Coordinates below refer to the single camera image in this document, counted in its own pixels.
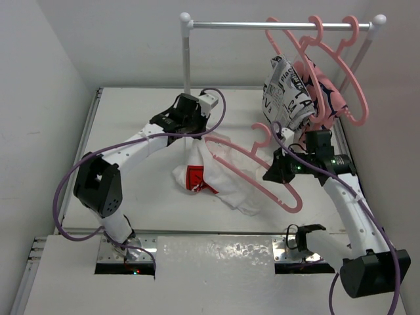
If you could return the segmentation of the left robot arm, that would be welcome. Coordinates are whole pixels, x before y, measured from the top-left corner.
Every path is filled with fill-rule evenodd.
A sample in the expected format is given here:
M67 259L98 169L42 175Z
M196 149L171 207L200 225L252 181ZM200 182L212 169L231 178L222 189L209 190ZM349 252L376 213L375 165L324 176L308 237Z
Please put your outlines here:
M219 99L203 93L182 93L168 109L155 115L130 145L104 152L82 163L73 188L74 196L95 213L107 235L117 243L133 237L133 229L121 210L122 182L129 171L149 155L168 147L181 134L206 130L211 110Z

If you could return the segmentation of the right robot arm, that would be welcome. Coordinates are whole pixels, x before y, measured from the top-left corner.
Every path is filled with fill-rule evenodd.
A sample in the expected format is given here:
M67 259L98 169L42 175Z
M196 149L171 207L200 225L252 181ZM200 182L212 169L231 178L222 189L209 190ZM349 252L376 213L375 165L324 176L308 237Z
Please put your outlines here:
M335 154L329 131L307 132L303 153L282 145L263 179L287 184L296 175L313 175L319 180L339 213L350 245L337 243L321 224L310 224L298 227L294 248L319 254L339 273L352 298L397 293L410 267L410 256L405 249L395 249L378 227L360 191L354 164L347 155Z

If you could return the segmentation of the white t shirt red print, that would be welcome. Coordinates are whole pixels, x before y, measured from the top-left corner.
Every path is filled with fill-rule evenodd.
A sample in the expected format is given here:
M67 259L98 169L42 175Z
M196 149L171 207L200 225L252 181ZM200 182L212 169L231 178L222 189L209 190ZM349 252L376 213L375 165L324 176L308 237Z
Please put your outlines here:
M254 216L269 204L269 198L253 191L246 180L213 159L204 140L193 140L187 162L173 170L176 182L192 192L212 192L233 209Z

